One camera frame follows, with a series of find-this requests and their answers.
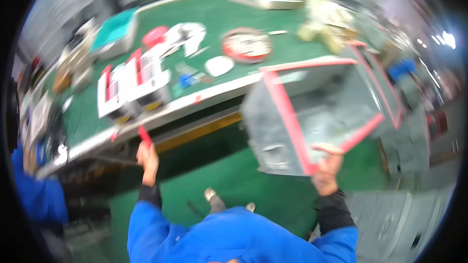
gray cabinet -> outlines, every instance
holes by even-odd
[[[452,189],[349,194],[346,204],[359,230],[358,262],[412,262],[437,229]]]
[[[447,119],[447,130],[444,130],[444,124],[440,124],[436,134],[430,143],[430,152],[432,157],[445,152],[459,153],[465,143],[465,100],[460,97],[438,108],[430,114],[435,122],[443,122],[444,115]]]

shoe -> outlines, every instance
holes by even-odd
[[[209,202],[210,199],[216,195],[216,191],[213,188],[207,188],[205,190],[205,199]]]
[[[250,202],[249,204],[245,206],[245,209],[253,213],[255,211],[255,203]]]

green floor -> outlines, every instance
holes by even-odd
[[[203,191],[213,187],[227,207],[255,202],[255,212],[305,238],[317,220],[314,210],[317,193],[313,185],[308,178],[258,172],[254,155],[237,132],[237,125],[229,126],[161,155],[161,169],[167,177],[171,176],[168,173],[178,166],[177,163],[190,160],[201,163],[202,159],[192,158],[197,154],[189,153],[193,148],[199,156],[206,156],[196,149],[200,144],[206,152],[216,151],[224,155],[205,163],[205,166],[196,166],[195,170],[165,180],[161,185],[164,214],[171,222],[185,226],[200,222],[209,212]],[[188,164],[182,166],[187,170],[192,167]],[[111,236],[98,245],[75,253],[76,262],[129,261],[126,250],[128,222],[137,200],[135,186],[140,177],[141,173],[135,171],[120,175],[119,184],[127,184],[123,188],[128,189],[128,182],[132,180],[133,189],[125,190],[109,201],[113,215]],[[345,156],[338,182],[344,191],[377,190],[388,186],[377,142],[364,141]]]

